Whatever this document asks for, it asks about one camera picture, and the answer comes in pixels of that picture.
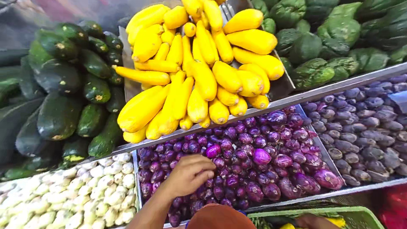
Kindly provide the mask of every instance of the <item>vegetable pile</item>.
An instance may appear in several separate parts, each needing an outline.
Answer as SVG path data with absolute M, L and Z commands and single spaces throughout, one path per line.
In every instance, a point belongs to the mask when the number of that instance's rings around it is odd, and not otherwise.
M 346 184 L 407 176 L 407 116 L 387 96 L 407 90 L 407 75 L 302 104 Z
M 116 35 L 83 21 L 38 30 L 25 53 L 2 52 L 21 58 L 20 66 L 0 68 L 0 107 L 8 105 L 0 116 L 0 163 L 17 166 L 4 180 L 112 152 L 125 99 L 123 78 L 109 66 L 123 64 L 122 49 Z
M 174 200 L 168 213 L 173 227 L 209 203 L 247 209 L 267 200 L 340 189 L 343 181 L 321 160 L 312 140 L 316 134 L 305 127 L 307 122 L 291 106 L 143 148 L 137 152 L 143 199 L 147 201 L 188 154 L 212 159 L 217 169 L 195 193 Z
M 0 187 L 0 227 L 103 229 L 129 223 L 137 188 L 130 153 Z
M 251 2 L 264 14 L 263 29 L 276 34 L 276 50 L 297 90 L 407 60 L 406 1 Z
M 230 114 L 244 115 L 247 103 L 264 109 L 270 81 L 284 74 L 281 61 L 269 55 L 276 37 L 257 29 L 261 11 L 240 11 L 222 27 L 218 4 L 223 1 L 182 2 L 172 9 L 147 7 L 126 27 L 135 69 L 113 67 L 144 90 L 128 101 L 117 120 L 130 143 L 158 139 L 178 126 L 189 130 L 193 123 L 204 128 L 211 121 L 224 124 Z M 235 69 L 229 65 L 233 60 L 243 65 Z

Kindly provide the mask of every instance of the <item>person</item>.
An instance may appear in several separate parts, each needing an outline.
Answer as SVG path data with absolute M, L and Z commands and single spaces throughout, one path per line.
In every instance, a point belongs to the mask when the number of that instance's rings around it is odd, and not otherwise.
M 126 229 L 162 229 L 173 200 L 195 192 L 208 179 L 214 177 L 215 168 L 210 159 L 200 154 L 182 157 L 170 176 L 137 212 Z M 193 216 L 188 229 L 256 228 L 249 218 L 231 207 L 216 204 L 207 206 Z M 296 219 L 296 222 L 302 228 L 338 229 L 328 220 L 312 214 L 305 214 Z

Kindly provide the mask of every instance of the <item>green basket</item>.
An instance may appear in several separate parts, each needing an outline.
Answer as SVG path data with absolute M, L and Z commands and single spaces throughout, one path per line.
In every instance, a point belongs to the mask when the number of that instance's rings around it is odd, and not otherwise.
M 372 211 L 365 207 L 329 207 L 289 211 L 274 211 L 248 214 L 252 218 L 266 216 L 296 217 L 305 213 L 332 217 L 333 214 L 342 216 L 346 221 L 346 229 L 385 229 Z

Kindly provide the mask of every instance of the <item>hand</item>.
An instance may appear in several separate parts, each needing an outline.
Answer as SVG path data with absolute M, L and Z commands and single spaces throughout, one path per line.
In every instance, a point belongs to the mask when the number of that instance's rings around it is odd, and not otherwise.
M 213 178 L 215 168 L 215 164 L 202 155 L 184 156 L 161 186 L 172 199 L 186 196 Z

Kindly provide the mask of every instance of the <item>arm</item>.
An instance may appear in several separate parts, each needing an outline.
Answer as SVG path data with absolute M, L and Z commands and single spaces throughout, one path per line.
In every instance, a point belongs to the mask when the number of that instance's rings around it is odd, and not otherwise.
M 182 157 L 126 229 L 162 229 L 172 201 L 177 196 L 195 192 L 205 181 L 213 178 L 214 169 L 212 161 L 199 154 Z

